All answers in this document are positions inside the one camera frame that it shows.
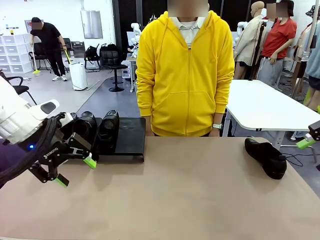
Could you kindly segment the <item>person's right hand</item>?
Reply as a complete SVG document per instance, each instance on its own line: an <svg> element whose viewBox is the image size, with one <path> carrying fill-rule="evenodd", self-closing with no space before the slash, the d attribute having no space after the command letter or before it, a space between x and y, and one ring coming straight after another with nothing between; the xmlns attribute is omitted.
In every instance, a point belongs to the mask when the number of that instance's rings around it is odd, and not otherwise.
<svg viewBox="0 0 320 240"><path fill-rule="evenodd" d="M148 137L154 136L154 133L151 128L151 117L146 116L146 117L144 117L144 119L145 119L145 126L146 126L145 135Z"/></svg>

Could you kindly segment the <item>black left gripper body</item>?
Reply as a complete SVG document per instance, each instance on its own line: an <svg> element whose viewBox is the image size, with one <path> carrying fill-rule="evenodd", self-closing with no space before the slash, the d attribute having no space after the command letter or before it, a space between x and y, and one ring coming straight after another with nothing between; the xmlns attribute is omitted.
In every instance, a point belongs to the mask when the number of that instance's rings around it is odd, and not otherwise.
<svg viewBox="0 0 320 240"><path fill-rule="evenodd" d="M65 143L72 134L73 117L51 117L37 142L37 161L40 164L61 164L62 156L68 155Z"/></svg>

